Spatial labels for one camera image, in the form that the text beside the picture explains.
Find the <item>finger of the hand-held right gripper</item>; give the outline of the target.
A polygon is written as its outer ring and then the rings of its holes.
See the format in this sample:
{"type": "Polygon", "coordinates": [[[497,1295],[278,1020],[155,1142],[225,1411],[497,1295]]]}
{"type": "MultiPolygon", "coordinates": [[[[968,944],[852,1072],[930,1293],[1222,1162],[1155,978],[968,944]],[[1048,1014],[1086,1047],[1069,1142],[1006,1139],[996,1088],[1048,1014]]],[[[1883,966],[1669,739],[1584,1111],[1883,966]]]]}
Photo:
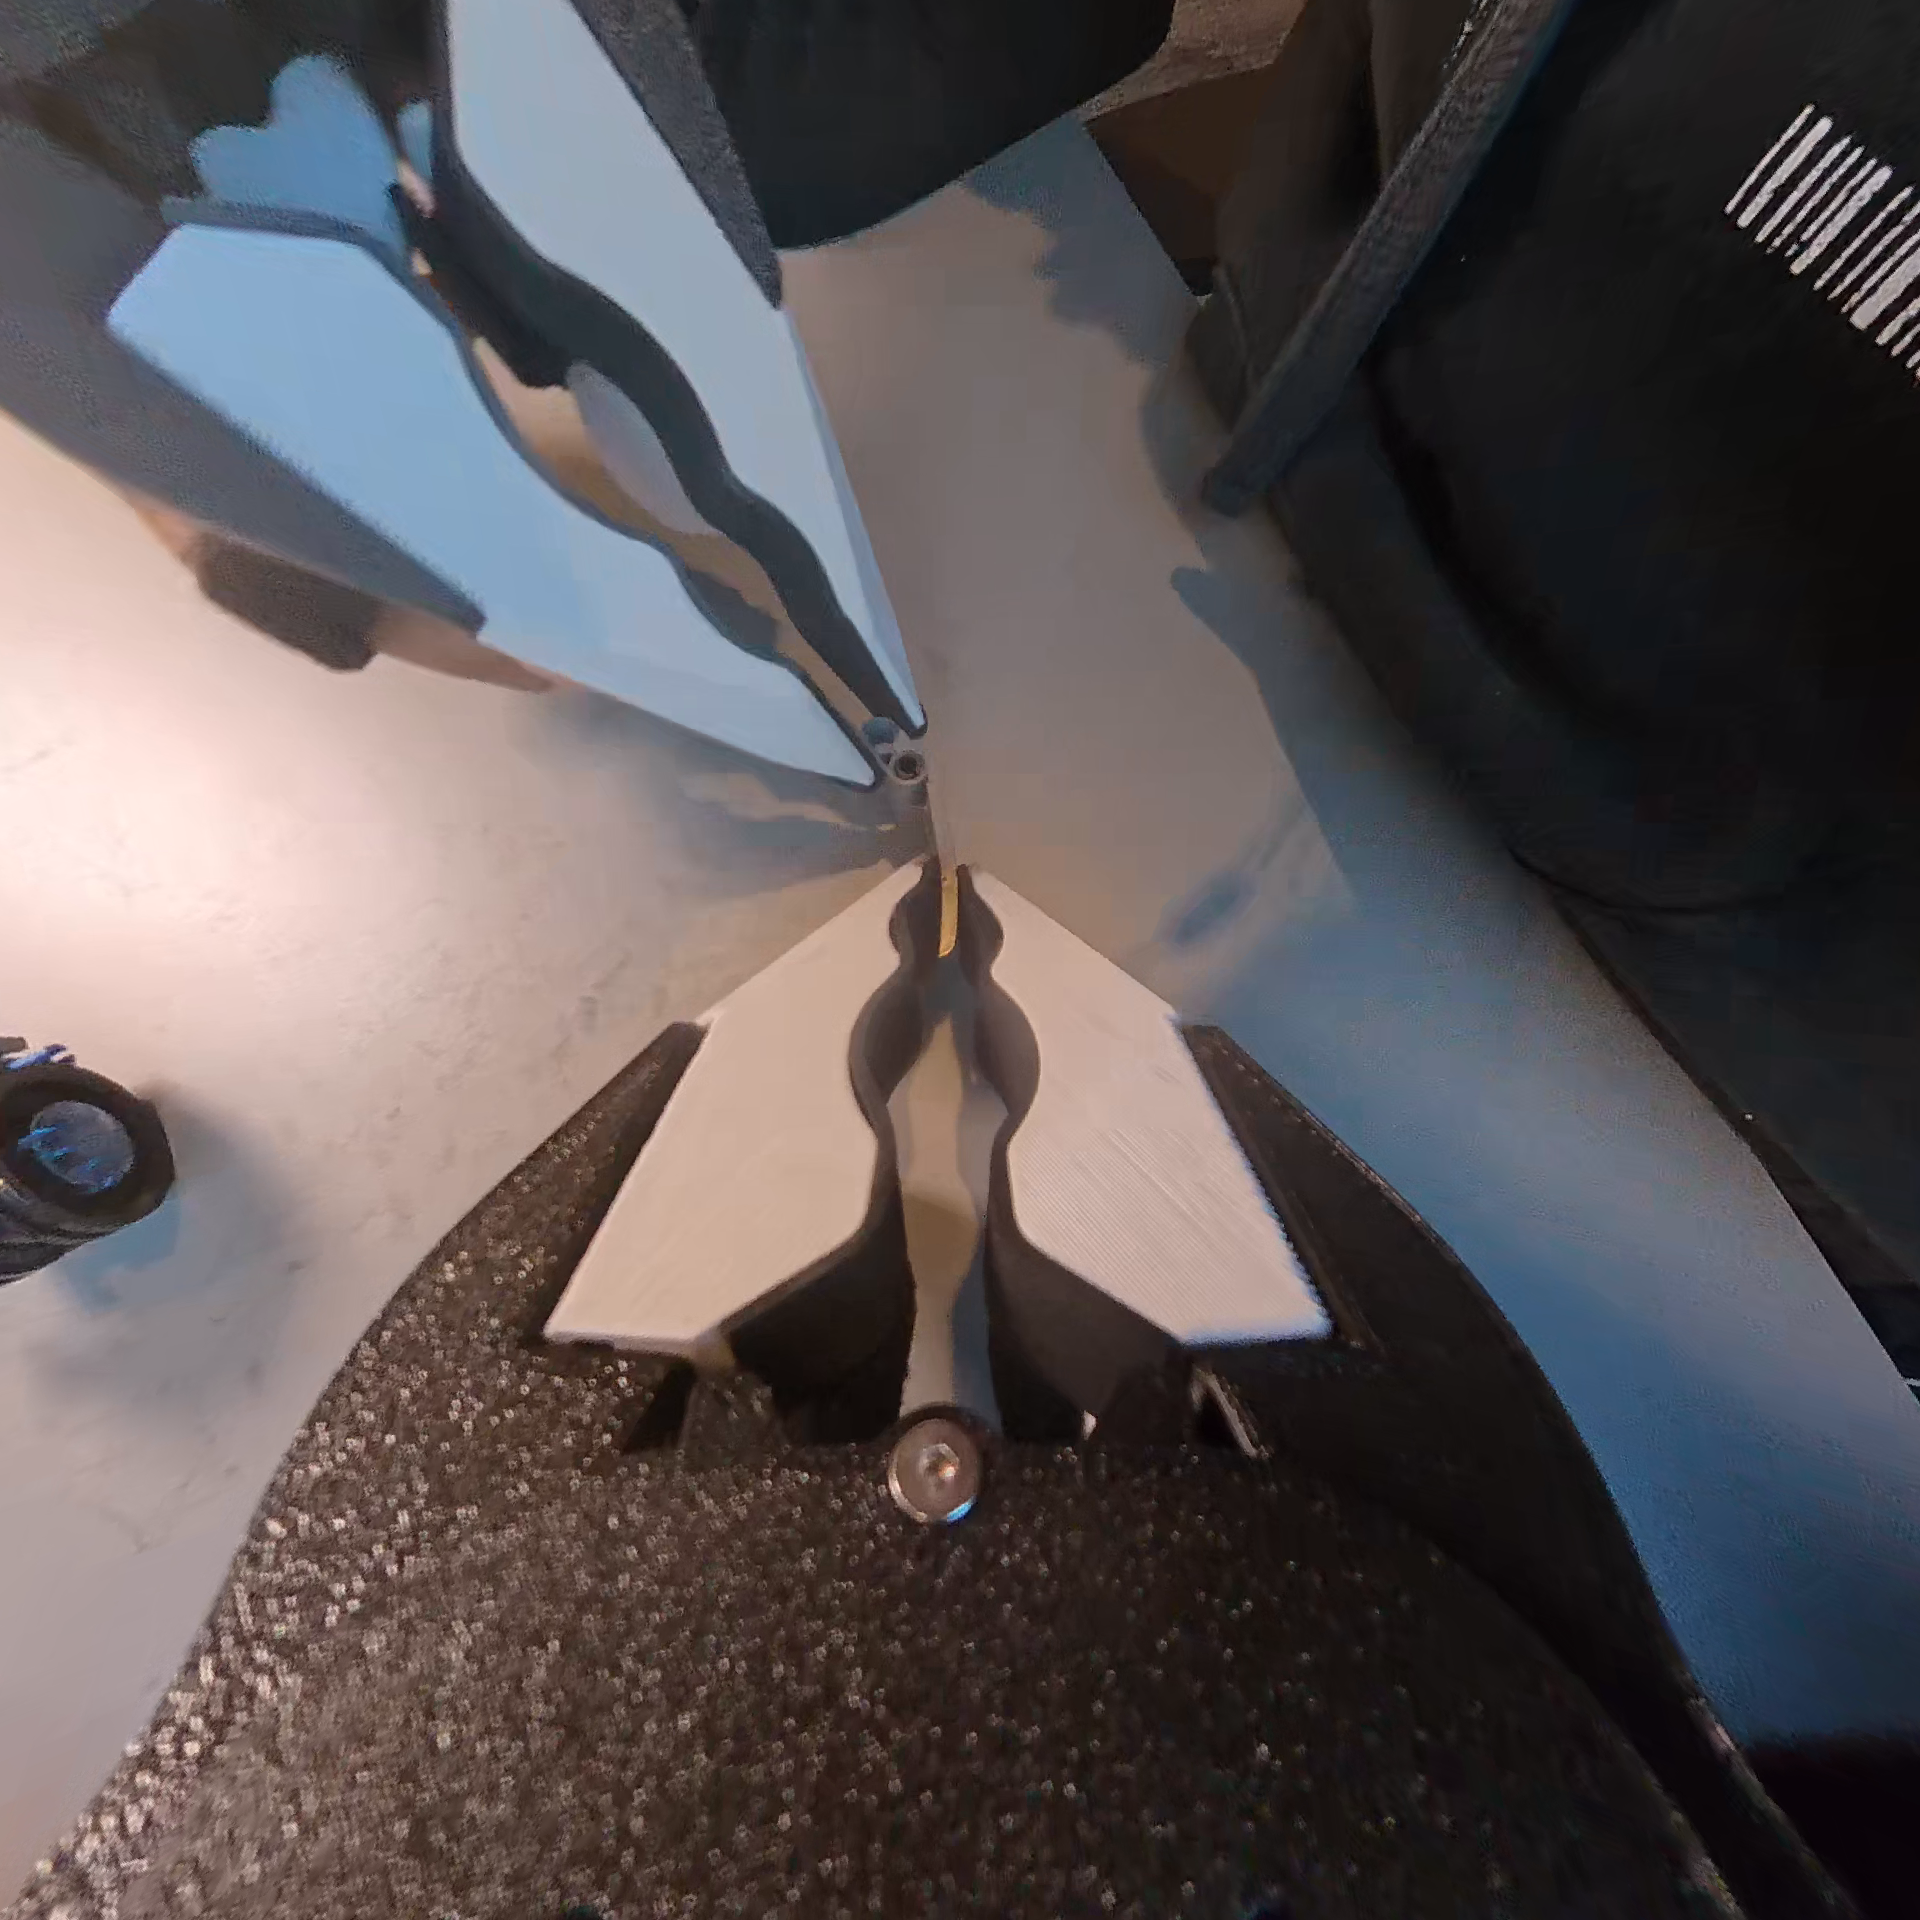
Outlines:
{"type": "Polygon", "coordinates": [[[724,634],[670,549],[536,463],[453,320],[363,243],[180,224],[107,330],[454,589],[492,651],[757,762],[876,788],[873,757],[794,662],[724,634]]]}
{"type": "Polygon", "coordinates": [[[598,374],[689,504],[876,716],[926,711],[781,271],[682,4],[440,6],[440,222],[598,374]]]}

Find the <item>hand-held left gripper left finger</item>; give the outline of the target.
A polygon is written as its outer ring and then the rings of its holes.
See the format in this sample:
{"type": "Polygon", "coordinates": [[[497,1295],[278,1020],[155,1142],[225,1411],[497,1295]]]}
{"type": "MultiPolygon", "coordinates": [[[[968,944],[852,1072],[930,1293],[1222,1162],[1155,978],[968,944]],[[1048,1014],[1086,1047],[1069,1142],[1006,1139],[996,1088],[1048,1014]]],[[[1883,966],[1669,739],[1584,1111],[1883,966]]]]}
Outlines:
{"type": "Polygon", "coordinates": [[[914,1309],[892,1096],[924,1050],[924,874],[877,879],[698,1031],[545,1340],[856,1370],[914,1309]]]}

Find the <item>person's right forearm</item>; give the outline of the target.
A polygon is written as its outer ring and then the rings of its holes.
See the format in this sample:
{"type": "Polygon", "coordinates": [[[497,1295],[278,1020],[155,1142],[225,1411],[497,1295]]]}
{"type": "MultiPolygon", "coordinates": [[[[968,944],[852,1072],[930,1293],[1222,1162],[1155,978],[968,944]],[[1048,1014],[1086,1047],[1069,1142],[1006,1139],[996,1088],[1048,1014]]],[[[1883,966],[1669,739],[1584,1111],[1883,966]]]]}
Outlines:
{"type": "Polygon", "coordinates": [[[1134,76],[1171,2],[699,2],[778,251],[864,234],[1134,76]]]}

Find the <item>grey desk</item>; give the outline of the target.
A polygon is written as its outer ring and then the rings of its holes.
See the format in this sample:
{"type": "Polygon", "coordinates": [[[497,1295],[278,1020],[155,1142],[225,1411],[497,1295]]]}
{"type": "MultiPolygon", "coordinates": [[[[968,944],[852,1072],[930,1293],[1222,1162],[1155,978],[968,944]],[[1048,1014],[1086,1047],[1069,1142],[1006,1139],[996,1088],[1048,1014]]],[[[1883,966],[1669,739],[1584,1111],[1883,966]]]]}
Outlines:
{"type": "MultiPolygon", "coordinates": [[[[1189,509],[1189,295],[1091,134],[785,277],[945,845],[1227,1028],[1461,1255],[1734,1735],[1913,1736],[1913,1394],[1274,524],[1189,509]]],[[[582,693],[329,675],[14,421],[3,479],[4,1032],[154,1096],[179,1164],[4,1287],[10,1904],[394,1290],[914,838],[582,693]]]]}

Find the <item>person's black printed sweatshirt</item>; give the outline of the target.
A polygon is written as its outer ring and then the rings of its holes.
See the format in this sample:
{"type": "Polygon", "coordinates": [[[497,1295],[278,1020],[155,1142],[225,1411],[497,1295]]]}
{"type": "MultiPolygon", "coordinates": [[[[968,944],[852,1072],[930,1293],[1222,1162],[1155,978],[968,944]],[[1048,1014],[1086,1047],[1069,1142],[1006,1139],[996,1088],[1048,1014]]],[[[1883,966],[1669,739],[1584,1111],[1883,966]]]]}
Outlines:
{"type": "Polygon", "coordinates": [[[1289,4],[1189,349],[1916,1394],[1916,2],[1289,4]]]}

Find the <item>person's right hand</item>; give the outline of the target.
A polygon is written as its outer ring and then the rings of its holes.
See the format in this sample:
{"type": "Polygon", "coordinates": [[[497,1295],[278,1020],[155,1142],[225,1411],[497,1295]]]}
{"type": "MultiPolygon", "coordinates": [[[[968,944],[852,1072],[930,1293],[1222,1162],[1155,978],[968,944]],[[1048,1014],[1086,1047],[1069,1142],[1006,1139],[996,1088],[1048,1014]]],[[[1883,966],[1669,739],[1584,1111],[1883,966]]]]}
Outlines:
{"type": "Polygon", "coordinates": [[[466,629],[414,608],[387,608],[368,629],[368,647],[379,655],[458,682],[523,693],[547,693],[562,684],[562,679],[488,647],[466,629]]]}

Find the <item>grey black wheel assembly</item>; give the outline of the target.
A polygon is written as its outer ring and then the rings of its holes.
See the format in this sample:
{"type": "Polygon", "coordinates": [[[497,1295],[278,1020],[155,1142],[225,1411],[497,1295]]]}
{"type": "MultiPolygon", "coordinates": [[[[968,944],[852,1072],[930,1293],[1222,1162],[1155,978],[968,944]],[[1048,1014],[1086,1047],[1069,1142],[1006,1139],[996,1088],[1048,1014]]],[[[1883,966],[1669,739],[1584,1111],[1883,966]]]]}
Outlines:
{"type": "Polygon", "coordinates": [[[67,1047],[3,1038],[4,1285],[138,1226],[173,1184],[150,1101],[67,1047]]]}

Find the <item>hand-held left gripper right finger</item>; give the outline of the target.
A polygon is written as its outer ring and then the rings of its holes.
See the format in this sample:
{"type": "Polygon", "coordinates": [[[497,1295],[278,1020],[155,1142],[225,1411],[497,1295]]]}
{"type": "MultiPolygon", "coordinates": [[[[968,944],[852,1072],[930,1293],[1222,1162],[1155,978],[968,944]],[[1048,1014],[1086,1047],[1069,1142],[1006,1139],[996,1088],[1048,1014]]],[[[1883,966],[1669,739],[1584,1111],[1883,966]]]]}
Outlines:
{"type": "Polygon", "coordinates": [[[984,870],[968,935],[1017,1248],[1182,1346],[1330,1336],[1173,1006],[984,870]]]}

